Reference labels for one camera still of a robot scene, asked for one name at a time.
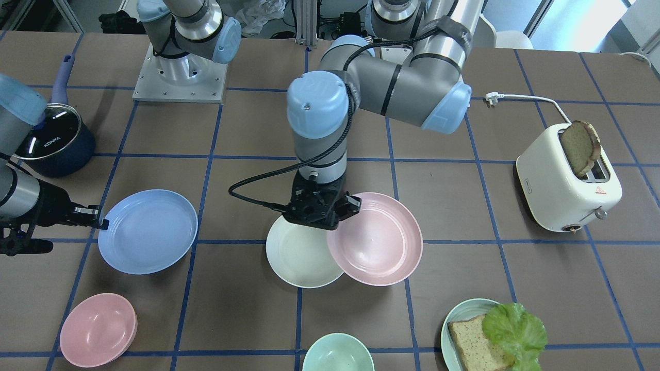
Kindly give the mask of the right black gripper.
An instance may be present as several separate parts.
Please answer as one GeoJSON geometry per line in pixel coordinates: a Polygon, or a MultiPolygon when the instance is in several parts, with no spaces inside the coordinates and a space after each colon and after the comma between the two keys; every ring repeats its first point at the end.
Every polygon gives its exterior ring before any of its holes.
{"type": "Polygon", "coordinates": [[[40,183],[39,186],[38,199],[30,210],[21,216],[2,216],[2,254],[12,257],[52,251],[52,242],[33,239],[36,226],[90,226],[108,230],[109,220],[101,218],[101,205],[76,204],[60,187],[49,183],[40,183]]]}

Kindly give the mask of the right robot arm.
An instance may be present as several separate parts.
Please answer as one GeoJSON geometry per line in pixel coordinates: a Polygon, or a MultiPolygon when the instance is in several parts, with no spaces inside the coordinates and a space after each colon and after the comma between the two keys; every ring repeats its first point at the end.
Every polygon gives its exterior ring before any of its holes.
{"type": "MultiPolygon", "coordinates": [[[[139,21],[153,56],[164,62],[202,59],[226,65],[240,47],[241,24],[216,1],[139,1],[139,21]]],[[[46,254],[52,242],[34,238],[37,226],[85,226],[107,230],[101,205],[73,202],[46,181],[79,171],[96,140],[68,103],[75,57],[61,59],[50,100],[2,75],[2,254],[46,254]]]]}

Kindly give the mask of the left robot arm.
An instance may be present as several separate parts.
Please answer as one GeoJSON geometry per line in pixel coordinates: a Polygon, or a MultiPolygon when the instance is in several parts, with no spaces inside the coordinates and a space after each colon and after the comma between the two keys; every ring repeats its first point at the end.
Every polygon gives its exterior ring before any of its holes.
{"type": "Polygon", "coordinates": [[[345,190],[348,131],[359,109],[451,134],[472,90],[462,78],[483,1],[370,1],[367,23],[382,41],[340,36],[315,71],[293,80],[287,119],[294,137],[286,221],[335,230],[361,209],[345,190]]]}

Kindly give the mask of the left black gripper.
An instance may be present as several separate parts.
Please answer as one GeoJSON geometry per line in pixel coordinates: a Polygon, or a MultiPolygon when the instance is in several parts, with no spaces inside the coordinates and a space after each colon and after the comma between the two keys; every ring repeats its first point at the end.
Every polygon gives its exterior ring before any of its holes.
{"type": "Polygon", "coordinates": [[[345,177],[330,183],[318,183],[316,176],[305,179],[295,174],[291,198],[283,217],[295,225],[323,230],[337,230],[341,221],[356,215],[361,209],[361,199],[344,188],[345,177]]]}

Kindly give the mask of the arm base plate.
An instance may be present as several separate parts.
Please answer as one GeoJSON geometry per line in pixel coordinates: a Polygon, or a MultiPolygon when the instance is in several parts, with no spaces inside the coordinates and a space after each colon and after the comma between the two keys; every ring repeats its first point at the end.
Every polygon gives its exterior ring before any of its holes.
{"type": "Polygon", "coordinates": [[[380,50],[381,59],[397,65],[405,65],[410,60],[412,49],[405,47],[383,47],[380,50]]]}
{"type": "Polygon", "coordinates": [[[132,97],[149,103],[223,101],[228,65],[189,54],[178,59],[155,56],[149,45],[132,97]]]}

